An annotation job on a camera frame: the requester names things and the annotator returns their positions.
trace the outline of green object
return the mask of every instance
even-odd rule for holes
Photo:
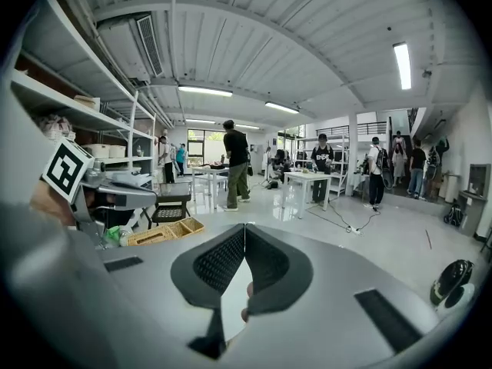
[[[113,241],[119,243],[120,241],[120,226],[115,225],[106,231],[106,238],[112,239]]]

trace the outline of black rectangular slot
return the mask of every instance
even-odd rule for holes
[[[118,271],[120,269],[125,269],[129,267],[133,267],[134,265],[141,264],[143,262],[137,256],[123,258],[122,260],[105,262],[105,267],[108,272]]]
[[[422,337],[378,290],[355,294],[355,299],[396,353],[402,352]]]

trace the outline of white glossy floor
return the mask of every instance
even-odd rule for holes
[[[357,236],[325,220],[344,225],[330,207],[323,211],[320,206],[306,204],[306,209],[310,209],[304,213],[302,220],[299,219],[300,186],[290,187],[286,207],[282,209],[281,189],[262,188],[257,184],[261,180],[259,176],[251,178],[251,202],[240,203],[237,213],[224,212],[221,208],[221,205],[225,206],[226,200],[223,188],[218,197],[219,208],[214,210],[211,197],[205,194],[205,186],[199,185],[197,201],[188,203],[188,210],[206,228],[254,222],[355,251],[404,282],[427,302],[432,282],[449,263],[457,259],[475,263],[471,282],[480,283],[483,280],[487,262],[485,253],[479,253],[482,244],[458,233],[439,218],[384,206],[383,199],[381,214],[373,217],[362,230],[363,234]],[[356,228],[362,227],[375,214],[370,208],[365,208],[358,198],[341,196],[332,201],[332,205],[348,224]],[[223,297],[223,321],[227,338],[236,335],[244,326],[240,312],[248,299],[246,286],[250,281],[251,273],[244,262]]]

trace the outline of blue shirt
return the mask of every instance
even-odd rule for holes
[[[176,154],[176,161],[178,163],[185,162],[185,150],[183,148],[179,148],[178,153]]]

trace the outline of man in green pants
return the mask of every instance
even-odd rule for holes
[[[225,130],[224,146],[229,159],[228,212],[238,211],[238,192],[241,194],[239,202],[249,202],[248,194],[248,142],[246,135],[234,130],[232,120],[222,125]]]

